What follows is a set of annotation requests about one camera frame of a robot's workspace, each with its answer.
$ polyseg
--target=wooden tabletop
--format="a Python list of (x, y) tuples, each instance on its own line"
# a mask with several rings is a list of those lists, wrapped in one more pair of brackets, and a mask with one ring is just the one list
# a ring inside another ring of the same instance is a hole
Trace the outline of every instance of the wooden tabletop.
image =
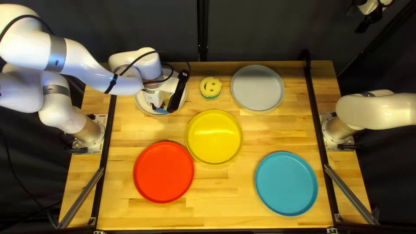
[[(311, 116), (304, 63), (286, 62), (192, 62), (188, 97), (177, 112), (164, 117), (144, 114), (132, 97), (118, 96), (101, 207), (97, 228), (102, 230), (149, 229), (258, 229), (328, 227), (332, 225), (323, 170)], [(275, 70), (285, 85), (285, 97), (268, 112), (252, 112), (238, 105), (230, 91), (232, 75), (246, 65), (259, 64)], [(176, 70), (183, 64), (173, 64)], [(313, 61), (312, 78), (319, 111), (334, 111), (340, 98), (331, 61)], [(203, 98), (199, 84), (215, 76), (222, 83), (220, 95)], [(87, 86), (82, 110), (85, 114), (106, 114), (109, 95)], [(133, 165), (138, 155), (160, 140), (184, 145), (188, 122), (198, 113), (219, 109), (232, 114), (243, 129), (244, 145), (231, 162), (209, 166), (194, 160), (194, 181), (187, 193), (169, 204), (155, 204), (137, 192)], [(285, 150), (305, 159), (313, 168), (319, 185), (314, 206), (304, 215), (283, 217), (270, 211), (258, 198), (254, 172), (271, 152)], [(329, 152), (329, 163), (369, 209), (355, 152)], [(61, 208), (60, 219), (98, 169), (100, 155), (73, 155)], [(339, 212), (346, 221), (364, 222), (336, 187)], [(85, 225), (91, 216), (92, 192), (71, 223)]]

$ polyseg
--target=blue plate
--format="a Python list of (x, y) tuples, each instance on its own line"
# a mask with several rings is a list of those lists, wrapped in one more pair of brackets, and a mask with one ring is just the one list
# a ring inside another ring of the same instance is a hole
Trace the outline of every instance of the blue plate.
[(283, 216), (304, 214), (318, 195), (318, 181), (312, 168), (301, 157), (288, 152), (265, 157), (254, 180), (262, 202)]

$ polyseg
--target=white plate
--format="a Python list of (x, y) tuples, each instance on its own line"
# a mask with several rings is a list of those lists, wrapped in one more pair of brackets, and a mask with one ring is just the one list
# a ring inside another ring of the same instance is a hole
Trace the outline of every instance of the white plate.
[[(163, 76), (165, 78), (167, 78), (171, 73), (171, 69), (170, 68), (163, 68)], [(171, 79), (177, 79), (178, 77), (178, 73), (176, 71), (173, 72), (172, 77), (165, 81), (165, 82), (169, 82)], [(136, 94), (134, 96), (134, 101), (136, 102), (136, 105), (146, 114), (149, 115), (153, 115), (153, 116), (163, 116), (163, 115), (168, 115), (168, 114), (161, 114), (159, 112), (156, 112), (152, 109), (151, 106), (147, 105), (146, 101), (144, 100), (144, 95), (143, 95), (144, 91), (140, 91), (138, 94)], [(188, 85), (185, 86), (185, 89), (183, 90), (183, 94), (182, 94), (182, 98), (181, 98), (181, 102), (179, 104), (179, 108), (183, 105), (183, 103), (186, 100), (186, 97), (188, 96)]]
[(252, 111), (266, 111), (282, 101), (285, 87), (280, 76), (272, 69), (250, 65), (234, 74), (231, 93), (242, 107)]

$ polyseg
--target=metal bracket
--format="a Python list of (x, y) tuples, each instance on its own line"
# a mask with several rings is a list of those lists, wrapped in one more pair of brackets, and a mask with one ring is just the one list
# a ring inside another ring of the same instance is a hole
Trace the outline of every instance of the metal bracket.
[(104, 133), (105, 133), (105, 129), (107, 127), (107, 114), (94, 114), (95, 115), (95, 119), (93, 120), (94, 122), (96, 122), (100, 128), (101, 128), (101, 137), (97, 140), (97, 142), (94, 143), (90, 143), (88, 145), (84, 144), (82, 141), (80, 140), (76, 140), (72, 143), (72, 148), (73, 149), (81, 149), (81, 148), (87, 148), (87, 152), (86, 153), (74, 153), (74, 154), (101, 154), (102, 153), (102, 149), (103, 149), (103, 143), (104, 143)]
[(87, 223), (87, 225), (92, 225), (92, 226), (95, 226), (95, 221), (97, 220), (97, 217), (91, 217), (89, 220), (88, 220), (88, 223)]
[(327, 234), (338, 234), (338, 229), (329, 227), (327, 228)]
[(344, 221), (340, 214), (334, 214), (334, 218), (335, 218), (335, 221), (337, 221), (337, 222), (343, 222)]
[(331, 168), (331, 166), (329, 166), (329, 164), (325, 164), (324, 167), (325, 167), (325, 172), (331, 177), (331, 179), (335, 182), (335, 184), (339, 187), (339, 189), (345, 194), (345, 196), (348, 198), (348, 200), (351, 202), (354, 208), (360, 213), (360, 215), (364, 218), (364, 220), (368, 224), (380, 225), (377, 219), (374, 218), (374, 216), (367, 210), (367, 208), (361, 203), (358, 197), (355, 196), (355, 194), (351, 191), (351, 189), (349, 189), (349, 187), (344, 183), (344, 181), (342, 181), (342, 179)]
[[(67, 228), (68, 225), (71, 223), (72, 219), (77, 214), (78, 210), (81, 208), (82, 204), (84, 203), (85, 199), (87, 199), (88, 195), (94, 188), (94, 186), (97, 184), (101, 176), (104, 174), (104, 168), (100, 167), (97, 172), (92, 176), (91, 180), (88, 182), (88, 184), (85, 186), (85, 188), (82, 190), (82, 192), (79, 194), (75, 202), (72, 204), (71, 208), (68, 210), (68, 212), (65, 214), (64, 218), (61, 220), (61, 222), (58, 224), (56, 229), (63, 229)], [(96, 217), (91, 217), (88, 223), (94, 223), (95, 225)]]
[[(326, 121), (329, 121), (331, 118), (334, 117), (334, 111), (322, 111), (319, 112), (319, 119), (321, 121), (321, 126), (324, 126)], [(328, 151), (354, 151), (353, 149), (338, 149), (338, 144), (342, 143), (343, 145), (354, 145), (354, 138), (352, 136), (347, 137), (342, 142), (334, 142), (328, 141), (324, 137), (325, 148)]]

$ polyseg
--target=yellow sponge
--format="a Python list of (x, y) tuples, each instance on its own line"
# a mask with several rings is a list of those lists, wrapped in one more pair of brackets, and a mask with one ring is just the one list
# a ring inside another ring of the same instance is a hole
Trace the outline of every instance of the yellow sponge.
[(199, 88), (205, 98), (216, 98), (221, 92), (222, 85), (218, 79), (207, 77), (202, 80)]

